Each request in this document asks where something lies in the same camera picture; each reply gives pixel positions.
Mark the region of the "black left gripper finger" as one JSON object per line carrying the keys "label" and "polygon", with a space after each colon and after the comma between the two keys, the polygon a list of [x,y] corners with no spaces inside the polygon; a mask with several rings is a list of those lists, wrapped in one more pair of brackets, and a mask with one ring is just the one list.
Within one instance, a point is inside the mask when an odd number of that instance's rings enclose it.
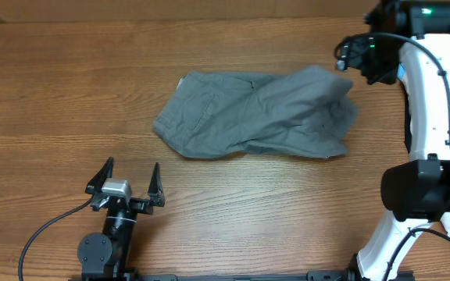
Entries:
{"label": "black left gripper finger", "polygon": [[166,199],[163,193],[163,185],[161,181],[160,167],[158,162],[155,164],[152,172],[151,182],[148,187],[148,196],[152,206],[165,206]]}
{"label": "black left gripper finger", "polygon": [[109,157],[103,167],[90,179],[85,188],[86,194],[95,194],[102,191],[103,184],[112,177],[114,158]]}

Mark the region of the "grey shorts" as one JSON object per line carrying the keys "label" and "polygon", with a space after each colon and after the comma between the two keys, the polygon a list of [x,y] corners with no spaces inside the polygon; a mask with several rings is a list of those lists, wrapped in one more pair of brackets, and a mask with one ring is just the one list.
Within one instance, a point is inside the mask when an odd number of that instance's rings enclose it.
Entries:
{"label": "grey shorts", "polygon": [[358,115],[353,83],[321,66],[296,73],[202,73],[183,76],[153,124],[186,158],[236,152],[332,158]]}

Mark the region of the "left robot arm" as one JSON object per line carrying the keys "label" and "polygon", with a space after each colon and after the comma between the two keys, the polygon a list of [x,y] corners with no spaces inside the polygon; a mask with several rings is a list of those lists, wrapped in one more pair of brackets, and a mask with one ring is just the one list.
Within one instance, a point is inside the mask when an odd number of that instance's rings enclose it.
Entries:
{"label": "left robot arm", "polygon": [[114,158],[110,157],[85,188],[91,195],[92,210],[104,208],[106,216],[102,231],[88,234],[78,244],[82,280],[139,280],[138,270],[127,266],[137,216],[151,215],[155,207],[165,205],[158,163],[145,199],[132,196],[127,180],[113,178],[113,166]]}

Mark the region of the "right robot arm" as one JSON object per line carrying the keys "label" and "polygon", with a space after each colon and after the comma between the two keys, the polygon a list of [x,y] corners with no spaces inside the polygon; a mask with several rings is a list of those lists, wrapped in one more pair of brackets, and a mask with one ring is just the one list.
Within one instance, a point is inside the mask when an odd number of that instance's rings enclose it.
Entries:
{"label": "right robot arm", "polygon": [[366,246],[345,270],[310,280],[411,280],[402,260],[450,212],[450,2],[381,1],[365,22],[367,33],[335,47],[337,68],[358,69],[368,84],[405,78],[409,160],[384,172],[385,211]]}

